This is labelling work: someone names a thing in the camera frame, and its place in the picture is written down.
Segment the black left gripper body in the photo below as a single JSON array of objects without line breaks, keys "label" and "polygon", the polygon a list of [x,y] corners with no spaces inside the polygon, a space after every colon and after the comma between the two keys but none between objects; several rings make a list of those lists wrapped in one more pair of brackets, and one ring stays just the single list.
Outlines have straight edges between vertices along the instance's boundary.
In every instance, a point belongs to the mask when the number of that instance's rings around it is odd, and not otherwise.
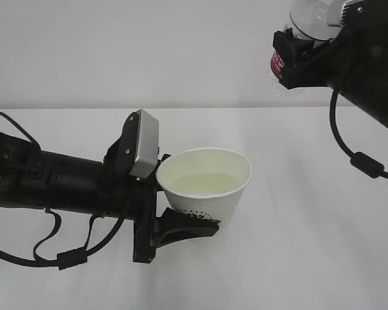
[{"label": "black left gripper body", "polygon": [[113,180],[113,193],[103,202],[97,216],[109,216],[117,222],[108,235],[95,245],[98,252],[116,235],[125,220],[133,222],[133,262],[151,263],[156,255],[156,203],[157,192],[161,190],[155,179],[155,172],[161,160],[159,148],[154,151],[136,151],[135,161],[126,174]]}]

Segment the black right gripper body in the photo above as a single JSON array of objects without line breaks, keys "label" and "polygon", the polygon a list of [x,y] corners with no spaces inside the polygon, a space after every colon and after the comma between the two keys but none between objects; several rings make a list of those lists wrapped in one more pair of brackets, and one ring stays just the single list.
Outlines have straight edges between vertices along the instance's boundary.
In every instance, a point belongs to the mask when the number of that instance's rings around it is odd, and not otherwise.
[{"label": "black right gripper body", "polygon": [[349,62],[350,48],[350,34],[344,30],[324,47],[311,53],[312,66],[284,68],[280,84],[287,89],[327,86],[340,67]]}]

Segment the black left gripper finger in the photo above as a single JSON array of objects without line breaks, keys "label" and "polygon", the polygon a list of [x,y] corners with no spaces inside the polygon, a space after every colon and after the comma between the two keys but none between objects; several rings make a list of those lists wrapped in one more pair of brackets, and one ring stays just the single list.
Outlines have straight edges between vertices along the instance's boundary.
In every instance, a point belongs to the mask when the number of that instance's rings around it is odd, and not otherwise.
[{"label": "black left gripper finger", "polygon": [[167,208],[153,224],[153,245],[161,248],[188,239],[214,236],[219,231],[217,220],[184,214]]},{"label": "black left gripper finger", "polygon": [[165,162],[168,158],[170,158],[170,154],[163,154],[160,159],[157,161],[156,169],[159,169],[159,167]]}]

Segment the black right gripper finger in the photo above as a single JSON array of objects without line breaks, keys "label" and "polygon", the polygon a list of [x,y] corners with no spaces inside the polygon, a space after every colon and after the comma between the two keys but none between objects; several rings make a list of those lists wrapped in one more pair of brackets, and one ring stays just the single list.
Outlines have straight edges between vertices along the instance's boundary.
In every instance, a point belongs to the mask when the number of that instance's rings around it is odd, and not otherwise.
[{"label": "black right gripper finger", "polygon": [[311,53],[314,40],[305,36],[295,36],[291,28],[274,33],[272,46],[272,69],[282,70],[285,67],[308,68],[313,65]]}]

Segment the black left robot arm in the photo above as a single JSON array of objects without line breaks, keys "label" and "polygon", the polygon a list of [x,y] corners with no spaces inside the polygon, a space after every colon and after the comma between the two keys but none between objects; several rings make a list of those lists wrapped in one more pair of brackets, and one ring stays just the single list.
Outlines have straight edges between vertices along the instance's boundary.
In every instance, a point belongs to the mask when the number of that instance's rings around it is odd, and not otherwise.
[{"label": "black left robot arm", "polygon": [[133,261],[150,263],[156,250],[186,239],[213,236],[215,220],[166,209],[156,215],[161,186],[155,175],[133,176],[136,134],[122,134],[103,161],[41,150],[0,132],[0,207],[90,214],[133,222]]}]

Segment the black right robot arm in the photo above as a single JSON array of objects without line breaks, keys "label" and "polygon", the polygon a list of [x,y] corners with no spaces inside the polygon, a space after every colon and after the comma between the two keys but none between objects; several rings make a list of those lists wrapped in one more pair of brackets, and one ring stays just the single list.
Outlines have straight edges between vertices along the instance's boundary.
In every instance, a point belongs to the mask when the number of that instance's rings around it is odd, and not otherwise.
[{"label": "black right robot arm", "polygon": [[283,87],[338,88],[388,129],[388,1],[298,1],[272,46]]}]

